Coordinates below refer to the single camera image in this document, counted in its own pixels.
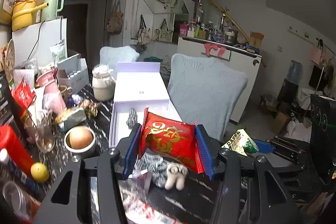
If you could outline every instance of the lemon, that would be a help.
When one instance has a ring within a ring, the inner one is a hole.
[[[48,169],[41,162],[34,163],[30,168],[30,173],[37,182],[46,182],[46,180],[49,178]]]

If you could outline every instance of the red package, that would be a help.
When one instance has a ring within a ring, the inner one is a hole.
[[[178,160],[196,173],[203,173],[204,168],[194,131],[194,124],[166,119],[148,112],[148,108],[145,108],[139,158],[149,148],[162,156]]]
[[[34,91],[31,92],[29,86],[26,84],[25,79],[22,78],[22,81],[17,89],[14,92],[12,91],[12,96],[21,107],[20,115],[22,115],[23,112],[30,106],[36,94]]]

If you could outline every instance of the white jar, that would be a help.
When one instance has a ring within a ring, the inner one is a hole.
[[[108,101],[113,98],[116,81],[111,74],[113,69],[109,69],[108,65],[97,65],[92,70],[92,86],[94,97],[98,101]]]

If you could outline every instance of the dark brown door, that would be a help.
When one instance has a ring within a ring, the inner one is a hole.
[[[68,56],[71,50],[86,58],[86,20],[87,4],[64,5],[59,15],[67,18],[67,48]]]

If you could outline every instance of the white bowl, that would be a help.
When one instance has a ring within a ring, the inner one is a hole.
[[[75,128],[79,128],[82,127],[84,129],[87,129],[88,131],[91,132],[92,136],[93,136],[93,141],[85,148],[82,149],[73,149],[70,147],[70,137],[69,134],[75,129]],[[96,134],[95,132],[89,128],[89,127],[85,127],[85,126],[78,126],[78,127],[73,127],[71,128],[64,137],[64,145],[67,148],[67,150],[69,150],[73,155],[79,155],[81,156],[83,159],[86,158],[90,158],[94,153],[95,153],[95,149],[96,149]]]

